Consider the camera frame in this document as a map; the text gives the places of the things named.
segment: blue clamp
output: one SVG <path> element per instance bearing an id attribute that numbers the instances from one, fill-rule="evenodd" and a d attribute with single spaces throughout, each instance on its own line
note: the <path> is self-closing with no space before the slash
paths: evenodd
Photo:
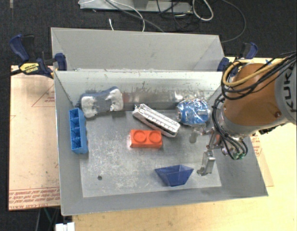
<path id="1" fill-rule="evenodd" d="M 29 60 L 29 55 L 27 54 L 23 44 L 22 44 L 22 34 L 18 34 L 9 40 L 9 45 L 12 49 L 12 51 L 21 57 L 22 62 L 27 62 Z"/>
<path id="2" fill-rule="evenodd" d="M 255 43 L 243 43 L 238 58 L 252 59 L 258 52 L 258 47 Z"/>
<path id="3" fill-rule="evenodd" d="M 66 58 L 65 58 L 64 54 L 57 53 L 54 58 L 58 63 L 58 70 L 66 71 L 67 70 L 67 62 L 66 62 Z"/>
<path id="4" fill-rule="evenodd" d="M 155 171 L 167 186 L 184 185 L 193 172 L 193 168 L 179 164 L 175 166 L 156 168 Z"/>
<path id="5" fill-rule="evenodd" d="M 255 43 L 250 42 L 249 52 L 246 54 L 246 59 L 252 59 L 258 52 L 258 46 Z"/>
<path id="6" fill-rule="evenodd" d="M 47 64 L 53 62 L 58 63 L 59 70 L 67 70 L 67 62 L 62 53 L 56 54 L 55 58 L 47 61 L 35 57 L 34 35 L 22 37 L 20 33 L 10 39 L 9 45 L 12 51 L 22 60 L 19 64 L 19 70 L 12 72 L 13 74 L 24 73 L 26 75 L 43 75 L 53 78 L 53 71 L 47 66 Z"/>
<path id="7" fill-rule="evenodd" d="M 76 154 L 86 154 L 87 137 L 85 117 L 79 108 L 69 110 L 71 150 Z"/>
<path id="8" fill-rule="evenodd" d="M 230 63 L 230 60 L 226 57 L 223 57 L 221 62 L 219 63 L 217 72 L 222 72 L 229 63 Z"/>

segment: black cable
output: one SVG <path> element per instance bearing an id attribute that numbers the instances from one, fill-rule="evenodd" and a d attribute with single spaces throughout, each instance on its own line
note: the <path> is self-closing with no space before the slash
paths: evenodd
<path id="1" fill-rule="evenodd" d="M 17 75 L 17 74 L 20 74 L 21 73 L 21 70 L 18 69 L 18 70 L 15 70 L 15 71 L 12 71 L 12 72 L 9 72 L 7 74 L 4 74 L 4 75 L 0 75 L 0 80 L 1 79 L 5 79 L 5 78 L 8 78 L 10 76 L 13 76 L 13 75 Z"/>
<path id="2" fill-rule="evenodd" d="M 263 66 L 261 66 L 260 69 L 266 67 L 269 63 L 271 63 L 274 59 L 276 58 L 273 58 L 271 59 L 270 61 L 268 61 L 266 64 L 264 64 Z M 226 88 L 226 86 L 224 85 L 223 81 L 221 81 L 221 89 L 222 89 L 222 94 L 225 98 L 229 99 L 229 100 L 238 100 L 238 99 L 241 99 L 251 93 L 255 93 L 255 92 L 258 92 L 260 90 L 262 90 L 264 87 L 266 87 L 267 85 L 269 85 L 272 81 L 274 81 L 276 78 L 278 78 L 286 69 L 288 69 L 291 65 L 295 64 L 295 62 L 297 61 L 297 53 L 294 53 L 290 56 L 287 56 L 285 57 L 280 63 L 278 63 L 276 66 L 274 66 L 272 69 L 270 69 L 267 73 L 263 74 L 259 80 L 257 82 L 255 82 L 254 84 L 252 85 L 249 85 L 245 88 L 242 88 L 242 89 L 234 89 L 233 87 L 237 87 L 239 85 L 235 85 L 233 87 L 229 87 L 229 88 Z M 261 89 L 257 90 L 257 91 L 254 91 L 254 89 L 260 84 L 262 83 L 263 81 L 271 78 L 273 75 L 275 75 L 276 73 L 278 73 L 279 71 L 283 70 L 281 73 L 278 74 L 278 76 L 276 78 L 274 78 L 273 80 L 271 80 L 269 83 L 267 83 L 264 87 L 262 87 Z M 229 97 L 228 95 L 226 95 L 226 93 L 237 93 L 239 94 L 239 96 L 236 96 L 236 97 Z"/>
<path id="3" fill-rule="evenodd" d="M 227 43 L 227 42 L 233 41 L 235 39 L 238 39 L 240 36 L 243 35 L 243 33 L 245 32 L 245 29 L 246 29 L 246 19 L 245 19 L 245 15 L 242 13 L 242 11 L 237 6 L 235 6 L 234 4 L 232 4 L 232 3 L 230 3 L 230 2 L 228 2 L 226 0 L 221 0 L 221 1 L 233 6 L 241 14 L 241 16 L 243 17 L 243 20 L 244 20 L 244 28 L 236 37 L 228 39 L 228 40 L 221 41 L 221 43 Z"/>
<path id="4" fill-rule="evenodd" d="M 111 3 L 109 0 L 105 0 L 105 1 L 106 1 L 107 3 L 109 3 L 110 5 L 112 5 L 114 8 L 118 9 L 119 11 L 121 11 L 121 12 L 123 12 L 123 13 L 125 13 L 125 14 L 127 14 L 127 15 L 129 15 L 129 16 L 132 16 L 132 17 L 134 17 L 134 18 L 137 18 L 137 19 L 140 19 L 140 20 L 142 20 L 142 21 L 145 21 L 146 23 L 148 23 L 148 24 L 154 26 L 155 28 L 157 28 L 160 32 L 163 32 L 163 33 L 164 33 L 164 31 L 163 31 L 159 26 L 157 26 L 156 24 L 154 24 L 154 23 L 152 23 L 152 22 L 150 22 L 150 21 L 148 21 L 148 20 L 146 20 L 146 19 L 144 19 L 144 18 L 141 18 L 141 17 L 139 17 L 139 16 L 137 16 L 137 15 L 135 15 L 135 14 L 129 13 L 129 12 L 127 12 L 127 11 L 125 11 L 125 10 L 123 10 L 123 9 L 121 9 L 121 8 L 119 8 L 119 7 L 117 7 L 115 4 Z"/>
<path id="5" fill-rule="evenodd" d="M 212 121 L 214 123 L 214 128 L 215 130 L 218 132 L 218 134 L 221 136 L 221 139 L 223 141 L 223 143 L 225 144 L 225 148 L 229 154 L 229 156 L 231 157 L 231 159 L 233 160 L 237 160 L 237 158 L 234 158 L 234 156 L 232 155 L 232 153 L 230 152 L 228 146 L 227 146 L 227 143 L 228 142 L 229 144 L 231 144 L 235 150 L 236 150 L 236 153 L 240 154 L 240 152 L 242 151 L 242 153 L 244 155 L 247 154 L 248 152 L 248 148 L 246 146 L 246 144 L 244 142 L 238 142 L 236 140 L 234 140 L 232 137 L 230 137 L 225 131 L 224 129 L 219 125 L 218 121 L 217 121 L 217 118 L 216 118 L 216 115 L 217 115 L 217 109 L 218 109 L 218 105 L 222 102 L 224 102 L 224 98 L 220 99 L 220 97 L 222 96 L 222 94 L 220 94 L 216 99 L 215 99 L 215 102 L 214 102 L 214 105 L 213 105 L 213 112 L 212 112 Z"/>

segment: orange block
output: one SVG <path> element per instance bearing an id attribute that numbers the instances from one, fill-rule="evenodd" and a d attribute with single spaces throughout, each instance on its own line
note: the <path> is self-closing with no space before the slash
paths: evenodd
<path id="1" fill-rule="evenodd" d="M 131 130 L 131 146 L 140 148 L 157 148 L 162 146 L 162 135 L 155 130 Z"/>

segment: blue lego brick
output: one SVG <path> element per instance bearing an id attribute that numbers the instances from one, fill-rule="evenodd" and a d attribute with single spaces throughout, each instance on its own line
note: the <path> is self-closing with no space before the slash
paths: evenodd
<path id="1" fill-rule="evenodd" d="M 175 166 L 156 168 L 155 171 L 167 186 L 184 185 L 193 172 L 193 168 L 179 164 Z"/>
<path id="2" fill-rule="evenodd" d="M 79 108 L 69 110 L 71 150 L 76 154 L 87 153 L 85 117 Z"/>

